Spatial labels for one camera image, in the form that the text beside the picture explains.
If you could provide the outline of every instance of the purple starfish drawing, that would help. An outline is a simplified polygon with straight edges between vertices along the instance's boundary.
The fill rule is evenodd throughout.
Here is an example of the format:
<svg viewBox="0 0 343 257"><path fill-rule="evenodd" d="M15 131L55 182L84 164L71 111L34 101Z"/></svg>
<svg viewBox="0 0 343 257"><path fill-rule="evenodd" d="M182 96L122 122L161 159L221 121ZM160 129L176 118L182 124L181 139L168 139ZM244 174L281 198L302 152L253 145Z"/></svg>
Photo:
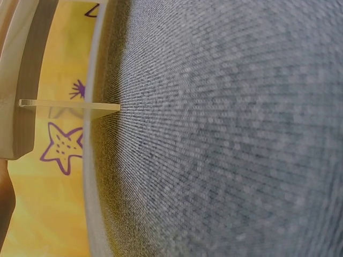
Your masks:
<svg viewBox="0 0 343 257"><path fill-rule="evenodd" d="M77 83L73 84L72 89L75 91L73 93L69 93L71 95L70 99L75 98L76 96L80 95L80 98L85 98L85 90L86 87L82 84L81 80L77 80Z"/></svg>
<svg viewBox="0 0 343 257"><path fill-rule="evenodd" d="M42 162L56 161L60 170L65 175L70 175L72 157L82 158L82 127L64 133L56 124L49 122L48 130L50 144L40 160Z"/></svg>
<svg viewBox="0 0 343 257"><path fill-rule="evenodd" d="M99 5L100 4L96 4L93 8L91 8L88 12L85 13L85 16L90 17L90 18L96 18L97 15L93 15L91 13L94 12L94 10L99 7Z"/></svg>

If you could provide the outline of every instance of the speaker grille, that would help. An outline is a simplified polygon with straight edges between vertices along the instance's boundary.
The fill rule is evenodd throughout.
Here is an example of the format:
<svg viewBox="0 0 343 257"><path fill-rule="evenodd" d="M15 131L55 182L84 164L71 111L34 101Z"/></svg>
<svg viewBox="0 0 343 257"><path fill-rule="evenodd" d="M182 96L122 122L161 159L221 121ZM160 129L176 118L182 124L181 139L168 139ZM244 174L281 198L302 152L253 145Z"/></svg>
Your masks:
<svg viewBox="0 0 343 257"><path fill-rule="evenodd" d="M118 256L342 255L339 1L117 0L93 123Z"/></svg>

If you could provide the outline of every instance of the fabric texture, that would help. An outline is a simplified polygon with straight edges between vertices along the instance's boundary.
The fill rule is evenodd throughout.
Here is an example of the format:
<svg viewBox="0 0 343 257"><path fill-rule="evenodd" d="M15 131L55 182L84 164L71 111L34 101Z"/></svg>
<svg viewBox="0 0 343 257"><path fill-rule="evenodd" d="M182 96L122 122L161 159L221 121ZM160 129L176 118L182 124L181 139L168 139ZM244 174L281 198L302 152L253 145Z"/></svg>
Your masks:
<svg viewBox="0 0 343 257"><path fill-rule="evenodd" d="M116 256L341 256L341 1L118 0L96 176Z"/></svg>

